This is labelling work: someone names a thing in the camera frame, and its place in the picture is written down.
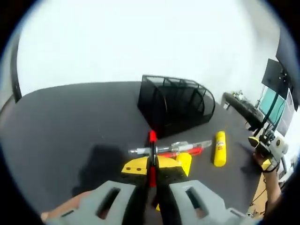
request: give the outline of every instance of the black table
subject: black table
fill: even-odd
[[[145,144],[149,126],[137,108],[140,82],[74,84],[24,96],[3,122],[1,144],[21,192],[39,213],[117,177],[128,149]],[[214,147],[193,157],[190,178],[218,193],[227,207],[248,210],[260,172],[249,132],[216,105],[209,123],[158,141],[191,143],[225,130],[227,163],[211,163]]]
[[[264,116],[258,111],[254,110],[254,106],[249,107],[247,104],[239,101],[230,93],[224,93],[223,98],[225,101],[232,106],[251,126],[250,130],[255,131],[260,128]]]

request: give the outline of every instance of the black mesh desk organizer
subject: black mesh desk organizer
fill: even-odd
[[[158,138],[209,122],[215,106],[212,93],[195,81],[142,76],[138,108]]]

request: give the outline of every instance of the person's arm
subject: person's arm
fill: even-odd
[[[281,195],[281,189],[278,184],[276,170],[264,173],[263,175],[266,178],[266,191],[268,198],[268,205],[265,213],[268,213],[278,202]]]

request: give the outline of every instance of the human hand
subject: human hand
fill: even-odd
[[[80,200],[89,194],[90,194],[90,191],[83,192],[80,195],[77,195],[74,198],[71,198],[70,200],[66,201],[65,203],[63,203],[62,205],[60,205],[59,207],[55,208],[52,211],[43,212],[41,214],[42,221],[45,222],[49,218],[57,217],[58,215],[60,215],[64,212],[67,212],[70,209],[77,209],[79,206]]]

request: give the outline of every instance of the yellow glue bottle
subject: yellow glue bottle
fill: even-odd
[[[214,165],[217,167],[224,166],[226,163],[226,139],[225,132],[219,131],[216,134],[216,152]]]

